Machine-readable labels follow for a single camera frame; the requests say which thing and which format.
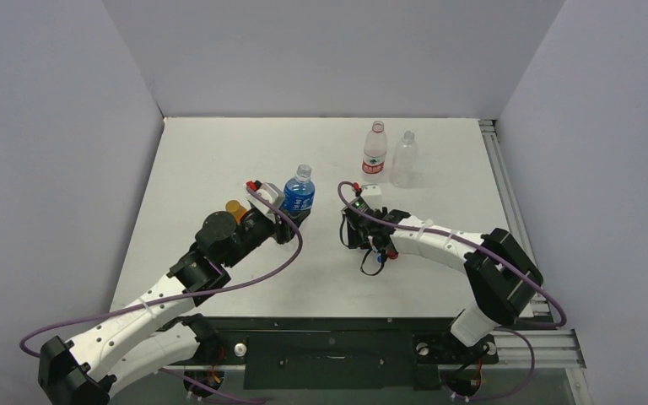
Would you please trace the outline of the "clear empty plastic bottle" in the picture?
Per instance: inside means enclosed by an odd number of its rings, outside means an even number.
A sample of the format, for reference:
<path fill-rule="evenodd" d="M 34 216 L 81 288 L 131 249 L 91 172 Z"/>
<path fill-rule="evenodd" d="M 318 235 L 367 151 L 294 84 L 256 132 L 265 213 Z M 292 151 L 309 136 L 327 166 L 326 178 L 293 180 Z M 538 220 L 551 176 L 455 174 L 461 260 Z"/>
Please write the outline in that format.
<path fill-rule="evenodd" d="M 409 186 L 413 179 L 418 152 L 419 146 L 416 143 L 415 133 L 406 131 L 393 155 L 390 174 L 392 185 L 401 188 Z"/>

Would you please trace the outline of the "red label water bottle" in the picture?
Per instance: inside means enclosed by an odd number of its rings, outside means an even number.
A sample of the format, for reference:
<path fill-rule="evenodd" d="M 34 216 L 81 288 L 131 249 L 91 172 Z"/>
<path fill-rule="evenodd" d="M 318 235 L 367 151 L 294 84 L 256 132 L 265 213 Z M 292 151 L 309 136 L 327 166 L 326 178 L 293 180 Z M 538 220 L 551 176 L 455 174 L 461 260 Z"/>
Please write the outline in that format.
<path fill-rule="evenodd" d="M 375 183 L 385 169 L 388 140 L 383 121 L 374 121 L 364 140 L 361 170 L 367 182 Z"/>

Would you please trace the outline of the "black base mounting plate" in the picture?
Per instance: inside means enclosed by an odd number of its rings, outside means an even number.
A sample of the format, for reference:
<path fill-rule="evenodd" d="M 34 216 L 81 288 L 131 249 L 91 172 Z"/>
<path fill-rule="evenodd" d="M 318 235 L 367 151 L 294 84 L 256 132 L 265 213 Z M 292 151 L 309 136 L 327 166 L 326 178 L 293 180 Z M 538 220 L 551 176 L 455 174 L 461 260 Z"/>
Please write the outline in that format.
<path fill-rule="evenodd" d="M 458 342 L 446 318 L 423 319 L 250 319 L 181 316 L 156 333 L 195 332 L 182 354 L 154 355 L 155 368 L 209 368 L 217 380 L 229 367 L 244 369 L 246 389 L 380 389 L 415 391 L 448 386 L 473 395 L 480 369 L 496 365 L 505 345 L 488 334 L 472 347 Z"/>

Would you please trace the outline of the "orange juice bottle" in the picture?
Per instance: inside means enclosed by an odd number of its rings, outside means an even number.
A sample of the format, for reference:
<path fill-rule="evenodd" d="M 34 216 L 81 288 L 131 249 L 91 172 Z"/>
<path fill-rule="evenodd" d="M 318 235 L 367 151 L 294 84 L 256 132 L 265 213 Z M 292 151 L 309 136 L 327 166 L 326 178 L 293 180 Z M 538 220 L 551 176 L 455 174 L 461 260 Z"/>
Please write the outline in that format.
<path fill-rule="evenodd" d="M 238 200 L 229 200 L 225 204 L 225 211 L 232 215 L 235 219 L 235 221 L 240 224 L 242 219 L 245 217 L 245 215 L 248 212 L 248 208 L 246 208 L 242 203 L 240 203 Z"/>

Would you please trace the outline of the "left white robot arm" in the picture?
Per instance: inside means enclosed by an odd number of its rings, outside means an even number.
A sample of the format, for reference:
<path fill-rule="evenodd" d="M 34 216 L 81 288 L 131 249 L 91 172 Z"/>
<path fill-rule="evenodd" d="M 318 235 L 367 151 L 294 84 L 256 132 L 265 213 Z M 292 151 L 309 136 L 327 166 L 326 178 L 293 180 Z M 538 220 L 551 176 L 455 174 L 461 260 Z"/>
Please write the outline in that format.
<path fill-rule="evenodd" d="M 53 337 L 40 349 L 38 383 L 53 404 L 107 404 L 135 381 L 173 363 L 207 363 L 221 344 L 216 329 L 189 312 L 223 288 L 233 267 L 268 239 L 295 237 L 309 210 L 270 219 L 257 208 L 241 219 L 210 214 L 195 241 L 155 285 L 113 316 L 69 339 Z"/>

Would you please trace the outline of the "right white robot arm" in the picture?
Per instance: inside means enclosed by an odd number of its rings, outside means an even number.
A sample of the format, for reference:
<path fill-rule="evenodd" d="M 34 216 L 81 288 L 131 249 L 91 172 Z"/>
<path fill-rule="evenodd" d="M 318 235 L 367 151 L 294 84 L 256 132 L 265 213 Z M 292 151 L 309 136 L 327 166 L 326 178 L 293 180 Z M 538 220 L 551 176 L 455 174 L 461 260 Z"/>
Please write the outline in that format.
<path fill-rule="evenodd" d="M 347 248 L 374 252 L 381 265 L 400 255 L 422 257 L 467 277 L 473 302 L 441 339 L 451 359 L 465 359 L 496 327 L 514 325 L 543 286 L 542 274 L 505 229 L 447 229 L 405 211 L 374 209 L 362 197 L 342 214 Z"/>

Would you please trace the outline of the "aluminium rail frame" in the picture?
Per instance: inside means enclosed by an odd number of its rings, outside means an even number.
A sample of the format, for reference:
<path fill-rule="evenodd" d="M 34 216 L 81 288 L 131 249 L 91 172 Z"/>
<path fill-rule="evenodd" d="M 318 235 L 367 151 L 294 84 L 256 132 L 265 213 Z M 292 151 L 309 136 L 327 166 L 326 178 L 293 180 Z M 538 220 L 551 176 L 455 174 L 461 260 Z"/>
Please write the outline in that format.
<path fill-rule="evenodd" d="M 535 262 L 537 259 L 534 256 L 527 228 L 505 167 L 495 121 L 480 120 L 478 125 L 510 232 Z M 538 355 L 537 366 L 540 368 L 583 369 L 586 367 L 577 337 L 572 330 L 540 330 L 531 332 L 529 339 L 535 347 Z"/>

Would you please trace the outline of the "blue label water bottle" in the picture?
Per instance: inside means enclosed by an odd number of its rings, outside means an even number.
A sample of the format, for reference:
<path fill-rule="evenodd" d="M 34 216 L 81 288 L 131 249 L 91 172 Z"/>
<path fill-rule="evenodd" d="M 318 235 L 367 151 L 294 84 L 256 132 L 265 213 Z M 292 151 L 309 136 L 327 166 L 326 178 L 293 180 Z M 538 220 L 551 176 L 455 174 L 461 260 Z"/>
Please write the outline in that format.
<path fill-rule="evenodd" d="M 311 173 L 309 165 L 299 165 L 294 176 L 285 183 L 282 208 L 288 213 L 296 214 L 311 209 L 316 192 Z"/>

